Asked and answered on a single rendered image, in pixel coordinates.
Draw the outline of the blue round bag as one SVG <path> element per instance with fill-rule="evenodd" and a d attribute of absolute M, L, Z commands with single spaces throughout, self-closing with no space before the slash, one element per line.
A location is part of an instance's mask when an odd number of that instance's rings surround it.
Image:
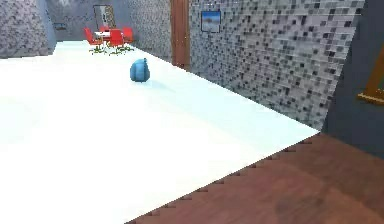
<path fill-rule="evenodd" d="M 130 68 L 130 79 L 134 82 L 146 82 L 150 78 L 147 59 L 136 60 Z"/>

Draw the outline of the brown wooden room door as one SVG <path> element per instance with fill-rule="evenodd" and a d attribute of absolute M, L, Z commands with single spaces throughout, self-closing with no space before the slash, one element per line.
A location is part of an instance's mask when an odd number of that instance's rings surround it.
<path fill-rule="evenodd" d="M 172 64 L 189 70 L 188 0 L 171 0 L 171 43 Z"/>

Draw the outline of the white dining table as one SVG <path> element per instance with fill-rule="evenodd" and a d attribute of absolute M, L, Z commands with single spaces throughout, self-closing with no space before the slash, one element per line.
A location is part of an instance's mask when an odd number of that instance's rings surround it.
<path fill-rule="evenodd" d="M 107 47 L 107 43 L 110 41 L 110 32 L 109 31 L 98 31 L 95 32 L 96 41 L 101 44 L 102 48 Z"/>

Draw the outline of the blue framed wall picture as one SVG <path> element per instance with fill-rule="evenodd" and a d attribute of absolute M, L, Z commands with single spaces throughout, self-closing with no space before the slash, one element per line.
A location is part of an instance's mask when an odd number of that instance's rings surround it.
<path fill-rule="evenodd" d="M 209 33 L 219 33 L 221 24 L 220 11 L 201 12 L 201 31 Z"/>

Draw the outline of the dark framed wall picture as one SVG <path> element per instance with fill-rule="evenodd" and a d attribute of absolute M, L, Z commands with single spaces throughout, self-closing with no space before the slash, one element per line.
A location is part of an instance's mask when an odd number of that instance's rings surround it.
<path fill-rule="evenodd" d="M 98 29 L 101 27 L 116 27 L 114 11 L 111 5 L 94 5 L 93 11 Z"/>

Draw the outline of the yellow wooden frame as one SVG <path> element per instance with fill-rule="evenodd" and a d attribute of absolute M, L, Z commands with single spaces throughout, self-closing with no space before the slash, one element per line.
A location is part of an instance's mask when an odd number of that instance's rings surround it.
<path fill-rule="evenodd" d="M 384 89 L 379 88 L 382 80 L 384 80 L 384 44 L 375 61 L 365 89 L 357 95 L 357 98 L 372 104 L 384 105 Z"/>

